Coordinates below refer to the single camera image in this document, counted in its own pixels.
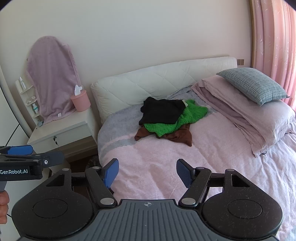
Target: human hand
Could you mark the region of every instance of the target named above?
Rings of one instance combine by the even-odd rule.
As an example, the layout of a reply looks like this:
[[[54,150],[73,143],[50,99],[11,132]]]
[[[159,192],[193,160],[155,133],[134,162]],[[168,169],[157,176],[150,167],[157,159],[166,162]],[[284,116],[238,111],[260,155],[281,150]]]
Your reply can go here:
[[[0,193],[0,224],[7,223],[9,196],[6,191]]]

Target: small bottle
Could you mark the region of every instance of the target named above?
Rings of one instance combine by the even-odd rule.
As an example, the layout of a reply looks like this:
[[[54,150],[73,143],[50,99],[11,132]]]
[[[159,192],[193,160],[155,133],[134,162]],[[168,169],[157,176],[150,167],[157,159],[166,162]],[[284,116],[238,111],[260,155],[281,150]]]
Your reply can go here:
[[[19,82],[20,82],[20,85],[22,86],[23,90],[25,90],[27,87],[26,87],[26,84],[23,81],[22,77],[19,78]]]
[[[38,106],[35,103],[33,103],[32,106],[33,106],[33,110],[35,111],[35,113],[36,114],[39,113]]]

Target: cable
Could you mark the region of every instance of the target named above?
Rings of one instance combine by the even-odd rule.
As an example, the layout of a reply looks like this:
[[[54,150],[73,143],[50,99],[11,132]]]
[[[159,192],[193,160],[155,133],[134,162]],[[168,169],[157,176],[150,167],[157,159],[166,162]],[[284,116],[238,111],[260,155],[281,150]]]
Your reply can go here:
[[[5,145],[5,146],[7,146],[7,145],[8,145],[8,143],[9,143],[10,139],[12,138],[13,134],[15,133],[15,131],[17,130],[17,128],[19,127],[19,125],[20,125],[20,124],[18,124],[18,125],[17,125],[17,127],[15,128],[15,130],[13,131],[13,133],[12,133],[12,134],[11,134],[11,136],[9,137],[9,139],[8,139],[8,141],[7,141],[7,143],[6,143],[6,145]]]

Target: wall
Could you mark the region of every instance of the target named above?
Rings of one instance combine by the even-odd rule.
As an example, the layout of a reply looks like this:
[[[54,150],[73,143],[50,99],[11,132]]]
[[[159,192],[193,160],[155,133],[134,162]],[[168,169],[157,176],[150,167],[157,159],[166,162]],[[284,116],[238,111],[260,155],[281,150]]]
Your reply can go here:
[[[70,45],[93,109],[90,84],[106,76],[218,56],[251,65],[249,0],[12,0],[0,13],[0,66],[31,127],[14,82],[44,35]]]

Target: wall shelf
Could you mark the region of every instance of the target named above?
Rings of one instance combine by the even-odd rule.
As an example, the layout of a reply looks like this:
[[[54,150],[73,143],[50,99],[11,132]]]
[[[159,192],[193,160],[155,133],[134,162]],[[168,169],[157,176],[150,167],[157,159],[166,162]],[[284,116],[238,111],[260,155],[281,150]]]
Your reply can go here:
[[[27,89],[25,89],[25,90],[23,90],[23,91],[21,91],[20,92],[20,94],[24,94],[25,92],[27,92],[29,89],[31,89],[33,86],[30,86],[29,88],[27,88]]]
[[[35,99],[35,100],[32,100],[30,103],[26,103],[26,106],[29,106],[29,105],[31,105],[31,104],[33,104],[33,103],[35,103],[37,101],[37,99]]]
[[[39,113],[36,113],[36,114],[33,116],[33,118],[36,118],[36,117],[38,117],[38,116],[40,116],[40,114],[39,114]]]
[[[39,113],[35,113],[35,111],[33,110],[33,106],[32,106],[33,103],[36,103],[36,105],[39,107],[37,98],[32,100],[30,103],[27,103],[27,100],[30,100],[32,96],[36,96],[35,88],[33,87],[33,85],[30,84],[30,82],[25,77],[23,78],[23,81],[25,82],[26,86],[29,86],[27,89],[23,90],[19,80],[15,82],[15,86],[17,88],[18,93],[20,94],[20,97],[25,107],[27,108],[31,118],[33,119],[35,125],[38,126],[38,122],[43,121],[43,118],[40,116]]]

